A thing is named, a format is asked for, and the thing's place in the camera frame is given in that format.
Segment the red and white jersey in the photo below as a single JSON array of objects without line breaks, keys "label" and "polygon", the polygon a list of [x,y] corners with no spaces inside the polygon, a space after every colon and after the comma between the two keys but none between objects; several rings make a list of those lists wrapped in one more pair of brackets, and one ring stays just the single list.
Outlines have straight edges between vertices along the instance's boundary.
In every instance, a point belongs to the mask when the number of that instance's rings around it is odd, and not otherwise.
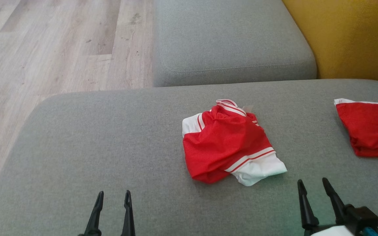
[{"label": "red and white jersey", "polygon": [[214,184],[229,175],[247,187],[287,172],[255,114],[232,100],[182,121],[183,150],[192,179]]}]

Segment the large grey sofa seat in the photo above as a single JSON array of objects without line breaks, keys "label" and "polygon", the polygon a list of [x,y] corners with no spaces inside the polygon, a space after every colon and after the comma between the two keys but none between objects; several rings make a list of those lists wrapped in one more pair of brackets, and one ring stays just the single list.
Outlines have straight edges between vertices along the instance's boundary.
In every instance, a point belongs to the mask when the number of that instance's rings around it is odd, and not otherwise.
[{"label": "large grey sofa seat", "polygon": [[[126,190],[143,236],[303,236],[297,181],[321,224],[346,204],[378,215],[378,158],[357,157],[334,99],[378,102],[378,82],[318,79],[69,93],[37,106],[0,173],[0,236],[78,236],[99,191],[102,236],[119,236]],[[253,106],[288,172],[251,187],[191,179],[182,120],[216,100]]]}]

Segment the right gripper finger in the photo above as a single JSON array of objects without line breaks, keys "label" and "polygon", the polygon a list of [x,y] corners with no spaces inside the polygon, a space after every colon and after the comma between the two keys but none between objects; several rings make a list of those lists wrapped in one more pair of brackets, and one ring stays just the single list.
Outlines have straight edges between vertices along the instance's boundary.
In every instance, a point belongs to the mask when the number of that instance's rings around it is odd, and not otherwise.
[{"label": "right gripper finger", "polygon": [[299,203],[300,203],[300,213],[302,228],[304,230],[312,230],[314,227],[319,225],[319,220],[315,217],[309,200],[307,198],[307,191],[303,184],[303,181],[299,179],[297,181]]},{"label": "right gripper finger", "polygon": [[332,204],[332,208],[335,214],[335,223],[337,225],[352,224],[352,216],[350,215],[350,211],[352,210],[353,205],[345,205],[343,203],[327,178],[322,178],[322,183],[324,185],[325,192],[330,198],[330,202]]}]

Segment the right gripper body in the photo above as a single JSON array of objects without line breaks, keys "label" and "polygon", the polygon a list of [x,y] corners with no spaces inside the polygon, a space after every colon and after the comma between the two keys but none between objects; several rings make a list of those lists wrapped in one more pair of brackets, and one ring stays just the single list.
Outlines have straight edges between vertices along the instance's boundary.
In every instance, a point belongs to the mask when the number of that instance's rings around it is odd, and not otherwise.
[{"label": "right gripper body", "polygon": [[[345,225],[318,225],[312,230],[305,230],[304,236],[354,236]],[[375,229],[365,228],[364,236],[378,236],[378,225]]]}]

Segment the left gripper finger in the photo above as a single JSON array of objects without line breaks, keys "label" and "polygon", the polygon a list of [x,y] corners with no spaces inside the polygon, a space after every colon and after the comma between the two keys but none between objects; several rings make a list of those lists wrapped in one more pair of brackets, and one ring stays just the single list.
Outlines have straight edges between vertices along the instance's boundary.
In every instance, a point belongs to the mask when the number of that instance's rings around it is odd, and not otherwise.
[{"label": "left gripper finger", "polygon": [[90,214],[86,229],[83,234],[78,236],[101,236],[102,232],[99,229],[99,218],[103,208],[104,191],[100,191],[96,198],[92,213]]},{"label": "left gripper finger", "polygon": [[126,191],[124,200],[125,216],[120,236],[136,236],[135,222],[132,207],[132,196],[129,190]]}]

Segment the small grey sofa cushion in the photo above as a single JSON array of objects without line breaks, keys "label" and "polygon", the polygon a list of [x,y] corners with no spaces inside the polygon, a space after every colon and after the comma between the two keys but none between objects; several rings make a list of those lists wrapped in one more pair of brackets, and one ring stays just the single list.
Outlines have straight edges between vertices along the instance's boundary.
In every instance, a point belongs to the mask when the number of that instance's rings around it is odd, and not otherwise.
[{"label": "small grey sofa cushion", "polygon": [[154,0],[153,85],[316,79],[282,0]]}]

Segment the red shorts with white trim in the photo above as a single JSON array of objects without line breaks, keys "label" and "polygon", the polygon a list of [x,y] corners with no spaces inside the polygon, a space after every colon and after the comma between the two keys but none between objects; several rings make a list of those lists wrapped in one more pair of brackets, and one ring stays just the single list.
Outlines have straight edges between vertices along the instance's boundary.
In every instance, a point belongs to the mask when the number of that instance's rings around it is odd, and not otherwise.
[{"label": "red shorts with white trim", "polygon": [[339,98],[334,105],[355,154],[378,157],[378,103]]}]

